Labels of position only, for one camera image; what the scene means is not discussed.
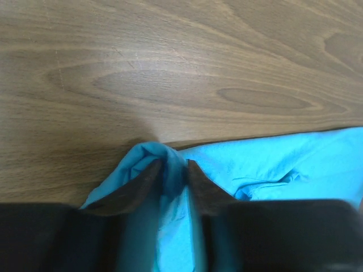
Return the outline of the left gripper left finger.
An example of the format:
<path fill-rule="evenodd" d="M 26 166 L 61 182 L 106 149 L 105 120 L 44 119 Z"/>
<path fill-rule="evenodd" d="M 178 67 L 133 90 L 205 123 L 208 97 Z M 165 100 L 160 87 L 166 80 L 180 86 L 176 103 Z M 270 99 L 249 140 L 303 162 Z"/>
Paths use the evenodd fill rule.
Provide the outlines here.
<path fill-rule="evenodd" d="M 1 204 L 2 271 L 151 271 L 162 162 L 78 209 L 61 203 Z"/>

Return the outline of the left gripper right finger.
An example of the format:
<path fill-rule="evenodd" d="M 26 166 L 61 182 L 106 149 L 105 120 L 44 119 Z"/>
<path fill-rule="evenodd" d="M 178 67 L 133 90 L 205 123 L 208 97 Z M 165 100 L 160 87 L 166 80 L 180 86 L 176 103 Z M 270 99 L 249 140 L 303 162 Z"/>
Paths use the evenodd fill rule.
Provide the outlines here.
<path fill-rule="evenodd" d="M 190 160 L 196 271 L 361 271 L 362 216 L 335 199 L 240 201 Z"/>

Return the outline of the turquoise t shirt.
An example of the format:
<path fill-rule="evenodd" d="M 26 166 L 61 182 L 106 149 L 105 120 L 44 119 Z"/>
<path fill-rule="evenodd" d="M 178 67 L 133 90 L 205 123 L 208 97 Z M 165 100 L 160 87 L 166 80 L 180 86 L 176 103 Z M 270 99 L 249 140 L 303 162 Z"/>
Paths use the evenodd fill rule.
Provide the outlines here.
<path fill-rule="evenodd" d="M 87 197 L 89 205 L 165 162 L 154 271 L 194 271 L 188 190 L 183 172 L 194 160 L 209 179 L 243 201 L 362 199 L 362 128 L 206 144 L 175 150 L 159 142 L 135 145 Z"/>

